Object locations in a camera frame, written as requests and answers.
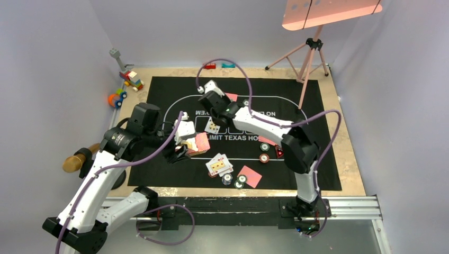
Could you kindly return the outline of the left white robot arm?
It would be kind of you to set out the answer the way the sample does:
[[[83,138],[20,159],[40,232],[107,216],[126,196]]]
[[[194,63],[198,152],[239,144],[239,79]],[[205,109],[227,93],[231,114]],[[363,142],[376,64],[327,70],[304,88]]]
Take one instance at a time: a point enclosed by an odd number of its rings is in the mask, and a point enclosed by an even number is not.
[[[135,188],[118,203],[103,208],[108,193],[131,166],[152,160],[158,154],[169,163],[188,158],[187,146],[177,148],[180,138],[195,136],[193,122],[180,112],[168,136],[159,135],[158,107],[140,103],[134,107],[125,128],[109,129],[97,153],[88,153],[89,169],[68,205],[56,217],[49,217],[43,229],[57,238],[55,253],[97,253],[108,236],[136,215],[163,217],[175,204],[161,205],[158,194],[145,186]]]

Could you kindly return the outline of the seven of clubs card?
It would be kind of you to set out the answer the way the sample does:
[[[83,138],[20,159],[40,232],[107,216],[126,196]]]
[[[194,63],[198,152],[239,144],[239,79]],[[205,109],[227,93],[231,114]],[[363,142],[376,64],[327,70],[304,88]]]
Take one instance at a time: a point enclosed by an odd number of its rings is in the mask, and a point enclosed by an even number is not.
[[[204,131],[211,134],[218,134],[220,127],[216,125],[210,117],[206,123]]]

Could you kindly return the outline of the red backed card bottom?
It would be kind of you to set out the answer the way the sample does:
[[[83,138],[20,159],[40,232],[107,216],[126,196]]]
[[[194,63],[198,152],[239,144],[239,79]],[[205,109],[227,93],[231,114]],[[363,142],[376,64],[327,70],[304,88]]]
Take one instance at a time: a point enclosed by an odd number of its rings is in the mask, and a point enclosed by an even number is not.
[[[256,188],[262,179],[261,174],[249,168],[248,166],[242,167],[237,176],[240,177],[240,175],[244,175],[246,177],[246,184],[252,188]]]

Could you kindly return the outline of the pink playing card box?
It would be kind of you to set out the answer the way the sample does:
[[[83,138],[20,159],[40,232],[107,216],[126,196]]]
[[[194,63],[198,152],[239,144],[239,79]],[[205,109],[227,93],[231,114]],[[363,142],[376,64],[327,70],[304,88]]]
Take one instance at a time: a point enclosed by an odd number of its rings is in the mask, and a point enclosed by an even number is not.
[[[181,140],[180,144],[176,146],[175,150],[179,151],[183,146],[187,147],[187,154],[189,156],[196,156],[206,153],[210,149],[207,133],[198,133],[194,138]]]

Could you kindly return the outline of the blue poker chip stack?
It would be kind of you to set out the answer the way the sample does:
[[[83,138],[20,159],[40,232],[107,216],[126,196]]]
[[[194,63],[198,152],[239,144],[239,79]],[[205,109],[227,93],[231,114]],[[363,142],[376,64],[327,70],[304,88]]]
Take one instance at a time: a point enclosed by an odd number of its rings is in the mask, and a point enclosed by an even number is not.
[[[232,174],[227,173],[222,176],[222,183],[224,185],[230,185],[232,183]]]

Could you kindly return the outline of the green poker chip stack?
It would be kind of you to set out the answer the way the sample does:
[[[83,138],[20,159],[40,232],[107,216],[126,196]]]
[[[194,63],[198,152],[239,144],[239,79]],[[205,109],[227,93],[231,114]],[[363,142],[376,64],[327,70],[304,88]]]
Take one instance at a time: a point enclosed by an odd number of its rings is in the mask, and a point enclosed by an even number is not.
[[[247,177],[245,175],[239,175],[237,177],[237,180],[241,183],[241,184],[245,184],[247,182]]]

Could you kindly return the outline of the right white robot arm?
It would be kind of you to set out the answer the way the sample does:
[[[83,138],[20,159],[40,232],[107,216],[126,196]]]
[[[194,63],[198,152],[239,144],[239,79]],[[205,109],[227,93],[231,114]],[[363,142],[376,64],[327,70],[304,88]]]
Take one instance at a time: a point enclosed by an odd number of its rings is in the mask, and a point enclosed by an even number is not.
[[[297,208],[303,215],[310,215],[318,208],[319,187],[315,176],[319,146],[309,135],[308,121],[293,123],[276,119],[252,110],[253,92],[248,104],[232,101],[210,80],[196,86],[201,94],[199,103],[209,113],[214,124],[240,131],[247,131],[273,141],[284,152],[284,163],[295,173],[297,182]]]

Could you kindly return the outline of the red backed card top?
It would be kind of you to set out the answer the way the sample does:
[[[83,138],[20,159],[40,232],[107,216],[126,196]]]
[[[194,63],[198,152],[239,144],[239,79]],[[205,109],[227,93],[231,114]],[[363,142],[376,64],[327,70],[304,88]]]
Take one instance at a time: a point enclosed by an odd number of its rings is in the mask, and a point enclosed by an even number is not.
[[[237,94],[233,94],[233,93],[225,93],[225,95],[233,102],[236,102],[238,99],[238,95]]]

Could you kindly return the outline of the red triangular button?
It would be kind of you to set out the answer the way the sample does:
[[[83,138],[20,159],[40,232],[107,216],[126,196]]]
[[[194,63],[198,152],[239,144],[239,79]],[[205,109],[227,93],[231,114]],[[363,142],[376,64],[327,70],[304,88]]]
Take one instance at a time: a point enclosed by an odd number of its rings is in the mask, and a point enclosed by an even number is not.
[[[275,151],[278,159],[284,156],[284,151],[280,146],[275,146]]]

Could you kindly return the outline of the red backed card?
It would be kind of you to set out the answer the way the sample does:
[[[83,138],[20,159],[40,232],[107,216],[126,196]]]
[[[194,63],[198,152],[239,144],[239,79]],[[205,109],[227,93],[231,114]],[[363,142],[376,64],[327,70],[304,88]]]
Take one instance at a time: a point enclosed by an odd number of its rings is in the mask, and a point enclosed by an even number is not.
[[[252,188],[256,188],[262,179],[261,174],[249,168],[248,166],[242,167],[237,176],[240,177],[240,175],[244,175],[246,177],[246,184]]]
[[[272,141],[270,139],[267,139],[267,138],[265,138],[265,137],[263,137],[261,135],[258,136],[258,140],[259,140],[259,142],[267,143],[267,144],[272,145],[272,146],[276,146],[277,145],[274,141]]]
[[[238,99],[238,95],[237,94],[233,94],[233,93],[225,93],[225,95],[233,102],[236,102]]]

